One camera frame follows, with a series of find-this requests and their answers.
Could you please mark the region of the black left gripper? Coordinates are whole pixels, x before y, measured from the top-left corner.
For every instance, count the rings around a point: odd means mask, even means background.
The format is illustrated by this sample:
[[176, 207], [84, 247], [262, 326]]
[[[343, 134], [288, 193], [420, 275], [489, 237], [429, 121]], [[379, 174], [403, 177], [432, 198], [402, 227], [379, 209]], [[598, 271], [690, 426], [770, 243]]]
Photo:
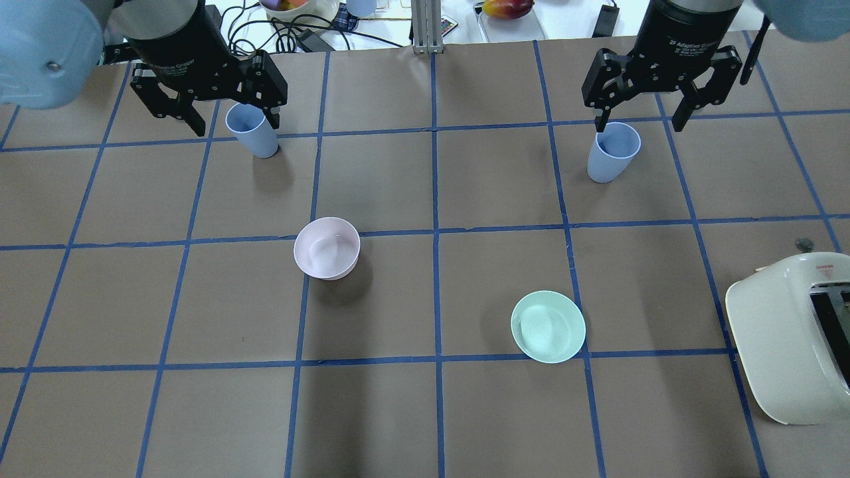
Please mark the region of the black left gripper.
[[131, 90], [155, 118], [183, 121], [202, 137], [206, 121], [193, 102], [231, 99], [280, 127], [288, 83], [278, 66], [264, 50], [231, 54], [204, 1], [116, 1], [110, 20], [141, 60], [131, 68]]

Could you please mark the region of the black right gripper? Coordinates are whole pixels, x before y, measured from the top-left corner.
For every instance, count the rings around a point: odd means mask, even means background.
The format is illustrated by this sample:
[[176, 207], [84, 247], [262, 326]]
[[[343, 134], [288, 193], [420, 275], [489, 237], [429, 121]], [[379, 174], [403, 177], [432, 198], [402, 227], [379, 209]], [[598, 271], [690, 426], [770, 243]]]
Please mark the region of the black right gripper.
[[741, 71], [734, 46], [720, 46], [740, 1], [651, 1], [626, 55], [598, 49], [582, 84], [584, 106], [604, 132], [614, 108], [638, 94], [681, 91], [672, 115], [682, 132], [693, 112], [722, 105]]

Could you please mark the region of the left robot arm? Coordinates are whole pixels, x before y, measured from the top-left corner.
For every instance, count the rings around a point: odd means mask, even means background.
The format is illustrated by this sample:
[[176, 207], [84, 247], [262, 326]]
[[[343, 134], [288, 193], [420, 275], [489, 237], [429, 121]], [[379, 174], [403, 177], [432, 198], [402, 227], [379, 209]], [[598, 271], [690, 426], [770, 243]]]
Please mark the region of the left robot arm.
[[100, 60], [109, 25], [139, 57], [131, 88], [149, 113], [206, 122], [197, 101], [230, 99], [259, 109], [273, 127], [288, 83], [264, 50], [231, 54], [203, 1], [3, 1], [2, 102], [28, 109], [65, 106]]

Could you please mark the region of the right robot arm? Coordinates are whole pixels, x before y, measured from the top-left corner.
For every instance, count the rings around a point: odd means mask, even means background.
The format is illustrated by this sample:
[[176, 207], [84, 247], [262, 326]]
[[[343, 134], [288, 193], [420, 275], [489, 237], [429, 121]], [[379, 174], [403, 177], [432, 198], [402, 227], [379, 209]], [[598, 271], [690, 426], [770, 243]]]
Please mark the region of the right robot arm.
[[680, 91], [672, 115], [680, 132], [693, 112], [725, 103], [735, 82], [747, 84], [767, 30], [800, 42], [827, 42], [848, 31], [847, 1], [756, 1], [762, 25], [747, 57], [722, 41], [740, 1], [651, 1], [628, 54], [599, 49], [582, 84], [584, 105], [604, 132], [610, 114], [640, 94]]

